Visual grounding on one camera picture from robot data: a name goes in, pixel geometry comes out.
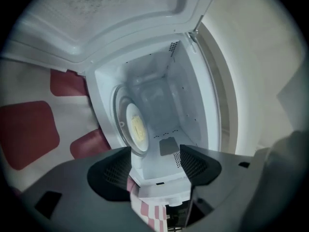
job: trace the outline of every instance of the patterned fabric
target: patterned fabric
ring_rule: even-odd
[[[0,90],[1,163],[16,195],[63,162],[110,150],[82,76],[2,60]],[[141,219],[167,231],[165,207],[142,202],[130,177],[127,190]]]

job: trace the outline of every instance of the open microwave door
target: open microwave door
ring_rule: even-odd
[[[120,46],[193,31],[210,2],[34,0],[17,21],[3,57],[83,73]]]

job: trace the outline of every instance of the white wall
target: white wall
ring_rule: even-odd
[[[235,123],[238,127],[236,154],[253,155],[293,131],[277,95],[302,65],[307,49],[277,0],[213,0],[202,22],[233,80],[238,117],[230,113],[229,122],[230,130]]]

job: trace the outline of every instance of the black rectangular hole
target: black rectangular hole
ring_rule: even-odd
[[[250,165],[250,163],[248,163],[248,162],[246,162],[246,161],[243,161],[243,162],[241,162],[240,164],[238,164],[238,166],[244,167],[244,168],[248,168],[249,165]]]
[[[43,216],[50,219],[56,205],[58,204],[61,193],[54,191],[47,191],[35,205],[35,209]]]

